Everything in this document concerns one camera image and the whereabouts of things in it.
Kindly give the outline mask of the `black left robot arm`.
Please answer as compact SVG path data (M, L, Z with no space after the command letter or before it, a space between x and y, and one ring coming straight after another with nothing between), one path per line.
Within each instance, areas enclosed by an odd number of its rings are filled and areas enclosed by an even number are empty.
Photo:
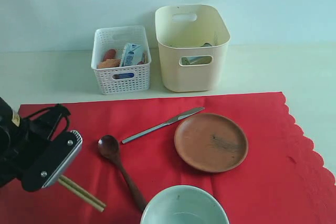
M50 145L32 129L31 117L40 112L23 118L1 99L1 187L15 178L20 180Z

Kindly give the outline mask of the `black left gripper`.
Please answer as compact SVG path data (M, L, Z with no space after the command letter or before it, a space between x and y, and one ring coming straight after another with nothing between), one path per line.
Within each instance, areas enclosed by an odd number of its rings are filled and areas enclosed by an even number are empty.
M20 180L49 145L45 137L33 131L33 126L30 118L1 116L1 182Z

